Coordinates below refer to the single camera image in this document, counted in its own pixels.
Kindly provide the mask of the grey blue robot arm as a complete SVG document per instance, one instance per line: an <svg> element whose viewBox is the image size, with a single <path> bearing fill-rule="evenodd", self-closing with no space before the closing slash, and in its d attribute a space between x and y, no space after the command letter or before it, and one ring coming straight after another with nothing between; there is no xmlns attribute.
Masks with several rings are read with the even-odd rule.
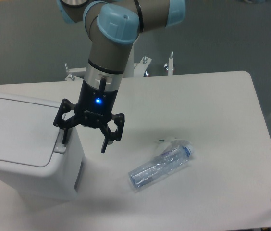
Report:
<svg viewBox="0 0 271 231"><path fill-rule="evenodd" d="M141 33L182 22L183 0L59 0L67 23L83 22L92 41L88 65L78 102L63 99L53 124L63 131L77 125L99 129L104 135L102 151L122 138L124 114L112 109L124 76L132 46Z"/></svg>

